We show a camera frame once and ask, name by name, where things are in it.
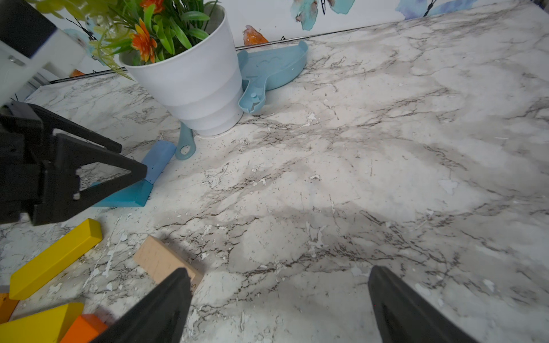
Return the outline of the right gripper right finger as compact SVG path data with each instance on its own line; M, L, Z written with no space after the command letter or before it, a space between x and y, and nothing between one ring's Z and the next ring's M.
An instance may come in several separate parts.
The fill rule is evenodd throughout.
M383 342L474 342L387 267L374 266L368 289Z

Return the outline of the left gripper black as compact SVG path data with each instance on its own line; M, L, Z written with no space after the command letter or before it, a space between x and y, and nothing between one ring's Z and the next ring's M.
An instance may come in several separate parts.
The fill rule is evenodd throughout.
M41 162L32 149L42 143L42 130L50 137L55 129L67 133L51 138L40 194ZM1 223L30 211L35 226L64 222L142 181L147 166L121 152L121 144L48 109L7 103L1 108Z

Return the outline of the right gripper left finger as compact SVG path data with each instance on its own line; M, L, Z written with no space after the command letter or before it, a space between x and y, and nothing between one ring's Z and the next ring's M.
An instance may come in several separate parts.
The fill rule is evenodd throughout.
M178 268L93 341L180 342L191 301L190 276Z

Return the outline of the teal block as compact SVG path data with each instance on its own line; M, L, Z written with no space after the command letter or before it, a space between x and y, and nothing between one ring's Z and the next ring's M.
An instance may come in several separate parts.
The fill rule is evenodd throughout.
M94 207L144 207L152 189L153 184L140 180L101 200Z

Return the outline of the light blue block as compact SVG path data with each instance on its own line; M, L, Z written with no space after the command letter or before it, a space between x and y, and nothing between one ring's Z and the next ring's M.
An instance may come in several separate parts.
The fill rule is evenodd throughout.
M147 175L144 180L154 184L175 152L176 146L173 143L164 140L157 141L142 160L142 164L147 166Z

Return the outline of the yellow block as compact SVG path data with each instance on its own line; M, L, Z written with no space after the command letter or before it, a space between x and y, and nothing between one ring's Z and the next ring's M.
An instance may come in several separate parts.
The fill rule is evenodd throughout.
M28 299L102 240L101 224L84 220L11 276L9 298Z
M60 342L83 310L73 302L1 324L1 342Z

